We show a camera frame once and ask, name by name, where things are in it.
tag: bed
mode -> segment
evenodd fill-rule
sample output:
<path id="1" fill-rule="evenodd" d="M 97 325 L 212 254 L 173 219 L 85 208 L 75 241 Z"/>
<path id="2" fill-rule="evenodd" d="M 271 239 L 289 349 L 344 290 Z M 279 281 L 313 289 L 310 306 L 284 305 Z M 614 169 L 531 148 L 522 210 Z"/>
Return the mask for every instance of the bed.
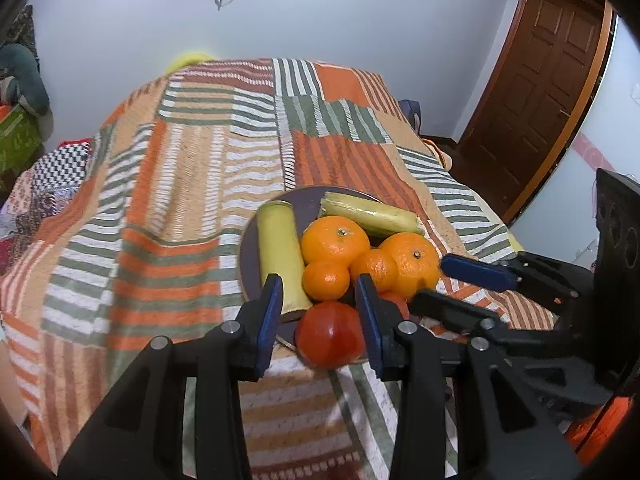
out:
<path id="1" fill-rule="evenodd" d="M 0 285 L 31 437 L 54 470 L 153 336 L 188 340 L 235 317 L 243 302 L 242 230 L 261 203 L 285 190 L 351 187 L 415 211 L 440 254 L 484 262 L 515 254 L 504 224 L 447 173 L 382 78 L 363 70 L 292 59 L 203 62 L 133 92 L 87 149 L 73 189 L 26 227 L 20 214 L 42 207 L 42 172 L 21 178 L 14 193 L 30 198 L 17 215 L 19 243 Z M 446 277 L 438 290 L 517 328 L 552 327 L 548 311 L 512 292 Z M 457 337 L 433 320 L 422 324 Z M 191 384 L 188 474 L 193 393 Z M 319 372 L 276 346 L 265 379 L 241 387 L 254 479 L 386 480 L 398 402 L 397 385 L 382 385 L 367 364 Z M 450 476 L 457 448 L 451 410 L 447 434 Z"/>

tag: bolt head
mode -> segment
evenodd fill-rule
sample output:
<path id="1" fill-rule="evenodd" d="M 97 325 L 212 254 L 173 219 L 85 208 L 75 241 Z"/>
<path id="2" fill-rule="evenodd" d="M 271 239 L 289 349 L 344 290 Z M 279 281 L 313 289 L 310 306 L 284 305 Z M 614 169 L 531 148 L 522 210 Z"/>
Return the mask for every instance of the bolt head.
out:
<path id="1" fill-rule="evenodd" d="M 240 323 L 238 323 L 235 319 L 225 321 L 222 324 L 222 332 L 225 332 L 227 334 L 233 334 L 238 330 L 240 330 Z"/>
<path id="2" fill-rule="evenodd" d="M 418 332 L 418 326 L 413 321 L 401 321 L 398 330 L 403 334 L 414 334 Z"/>
<path id="3" fill-rule="evenodd" d="M 484 352 L 489 348 L 489 342 L 484 337 L 475 337 L 471 340 L 471 346 L 476 350 Z"/>
<path id="4" fill-rule="evenodd" d="M 158 335 L 151 340 L 151 348 L 153 348 L 154 350 L 161 350 L 168 344 L 169 340 L 163 335 Z"/>
<path id="5" fill-rule="evenodd" d="M 491 319 L 490 317 L 485 317 L 481 322 L 480 322 L 480 326 L 484 329 L 484 330 L 491 330 L 494 326 L 495 326 L 495 321 L 493 319 Z"/>

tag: brown plate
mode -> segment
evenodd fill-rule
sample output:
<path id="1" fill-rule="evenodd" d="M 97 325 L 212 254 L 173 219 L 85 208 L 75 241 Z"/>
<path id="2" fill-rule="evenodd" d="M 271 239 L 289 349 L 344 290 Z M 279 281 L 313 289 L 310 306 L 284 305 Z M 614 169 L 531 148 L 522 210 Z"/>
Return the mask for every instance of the brown plate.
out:
<path id="1" fill-rule="evenodd" d="M 298 238 L 302 236 L 305 229 L 318 218 L 320 211 L 320 200 L 327 191 L 344 193 L 347 195 L 367 198 L 380 202 L 377 198 L 361 193 L 353 189 L 337 186 L 309 186 L 299 187 L 291 191 L 274 197 L 273 200 L 284 200 L 293 206 L 296 216 L 296 231 Z M 249 220 L 249 223 L 242 234 L 240 240 L 240 289 L 246 301 L 256 300 L 260 297 L 262 283 L 260 282 L 260 263 L 258 259 L 258 226 L 255 215 Z M 298 321 L 281 322 L 278 327 L 277 339 L 287 348 L 296 349 L 294 344 L 294 332 L 298 326 Z"/>

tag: wooden door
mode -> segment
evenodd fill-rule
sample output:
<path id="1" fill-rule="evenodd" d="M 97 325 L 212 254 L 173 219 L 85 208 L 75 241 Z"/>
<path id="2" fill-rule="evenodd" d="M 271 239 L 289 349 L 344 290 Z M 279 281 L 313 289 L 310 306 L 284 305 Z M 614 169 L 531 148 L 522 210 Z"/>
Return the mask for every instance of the wooden door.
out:
<path id="1" fill-rule="evenodd" d="M 460 145 L 464 183 L 498 215 L 558 140 L 591 68 L 603 12 L 588 0 L 526 1 L 495 85 Z"/>

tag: striped bedspread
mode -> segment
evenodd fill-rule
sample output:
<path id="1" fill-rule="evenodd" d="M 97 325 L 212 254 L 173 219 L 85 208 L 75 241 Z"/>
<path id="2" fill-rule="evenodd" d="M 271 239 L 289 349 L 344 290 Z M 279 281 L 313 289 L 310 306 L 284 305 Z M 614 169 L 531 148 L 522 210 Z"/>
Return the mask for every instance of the striped bedspread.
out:
<path id="1" fill-rule="evenodd" d="M 107 119 L 74 200 L 42 222 L 1 282 L 33 441 L 53 469 L 153 336 L 188 340 L 235 317 L 248 220 L 283 191 L 318 184 L 416 212 L 440 254 L 513 254 L 505 226 L 430 155 L 379 75 L 259 59 L 204 62 L 153 81 Z M 517 294 L 449 278 L 438 290 L 519 327 L 551 327 L 548 312 Z M 277 347 L 265 379 L 241 387 L 254 479 L 386 480 L 399 396 L 367 364 L 319 372 Z M 184 468 L 193 473 L 192 384 L 186 409 Z M 453 474 L 452 413 L 447 433 Z"/>

